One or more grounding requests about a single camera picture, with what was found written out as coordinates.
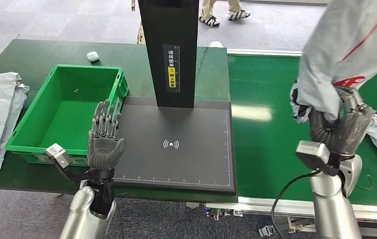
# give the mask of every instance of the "gray carpet floor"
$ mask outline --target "gray carpet floor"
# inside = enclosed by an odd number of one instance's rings
[[[252,11],[250,18],[226,21],[227,2],[218,1],[214,15],[221,26],[200,24],[198,44],[221,41],[227,48],[301,50],[325,9],[253,1],[242,2],[242,7]],[[0,54],[16,38],[135,43],[139,23],[130,0],[0,0]],[[71,199],[0,190],[0,239],[58,238]],[[126,239],[256,239],[257,229],[271,224],[270,217],[254,215],[215,222],[202,207],[192,210],[181,202],[119,199],[118,209]],[[107,238],[120,237],[116,214]],[[290,238],[308,239],[313,234]]]

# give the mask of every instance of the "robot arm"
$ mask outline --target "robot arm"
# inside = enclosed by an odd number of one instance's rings
[[[124,152],[124,139],[118,139],[119,117],[113,118],[108,101],[98,104],[89,132],[88,165],[90,169],[76,175],[70,170],[72,159],[58,144],[45,150],[57,169],[70,181],[81,182],[74,195],[70,213],[60,239],[103,239],[116,209],[112,178],[114,166]]]
[[[346,115],[336,123],[312,110],[310,131],[314,142],[301,141],[296,155],[312,170],[310,178],[315,211],[316,238],[361,239],[354,210],[347,197],[362,169],[355,151],[366,134],[373,109],[365,105],[354,89],[339,90]]]

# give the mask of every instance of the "wireless charging icon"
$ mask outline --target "wireless charging icon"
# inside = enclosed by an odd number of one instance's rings
[[[162,146],[164,148],[173,147],[175,149],[178,149],[178,147],[180,146],[180,142],[178,142],[178,140],[169,142],[167,139],[165,139],[164,142],[162,143]]]

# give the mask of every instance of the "green plastic crate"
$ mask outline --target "green plastic crate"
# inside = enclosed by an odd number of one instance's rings
[[[55,66],[8,140],[6,149],[30,163],[51,163],[44,149],[61,145],[74,165],[86,166],[88,132],[97,104],[121,111],[128,84],[122,68]]]

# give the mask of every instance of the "yellow label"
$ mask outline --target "yellow label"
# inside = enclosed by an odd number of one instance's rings
[[[175,82],[175,67],[168,67],[168,80],[169,80],[169,85],[170,88],[175,88],[176,87],[176,82]]]

